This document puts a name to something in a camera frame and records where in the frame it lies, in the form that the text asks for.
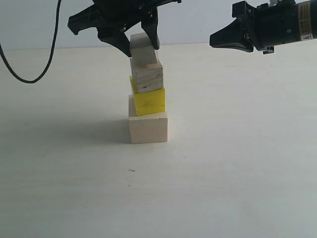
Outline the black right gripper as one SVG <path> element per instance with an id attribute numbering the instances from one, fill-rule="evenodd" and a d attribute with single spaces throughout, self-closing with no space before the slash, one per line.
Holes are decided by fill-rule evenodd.
<path id="1" fill-rule="evenodd" d="M 257 7 L 240 1 L 232 5 L 233 22 L 210 35 L 209 44 L 218 49 L 272 54 L 274 47 L 300 41 L 298 7 L 295 1 L 277 1 Z"/>

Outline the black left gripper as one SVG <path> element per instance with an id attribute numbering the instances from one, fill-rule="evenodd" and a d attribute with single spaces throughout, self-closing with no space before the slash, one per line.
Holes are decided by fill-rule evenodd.
<path id="1" fill-rule="evenodd" d="M 141 23 L 155 50 L 158 38 L 158 7 L 171 0 L 95 0 L 93 5 L 70 16 L 68 28 L 74 35 L 88 28 L 98 29 L 100 41 L 110 44 L 131 58 L 130 41 L 124 32 Z"/>

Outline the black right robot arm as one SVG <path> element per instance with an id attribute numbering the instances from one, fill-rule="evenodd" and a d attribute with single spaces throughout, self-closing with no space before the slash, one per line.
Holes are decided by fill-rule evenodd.
<path id="1" fill-rule="evenodd" d="M 245 0 L 232 6 L 234 21 L 210 35 L 210 46 L 248 53 L 274 53 L 274 47 L 317 37 L 317 2 L 271 0 L 254 7 Z"/>

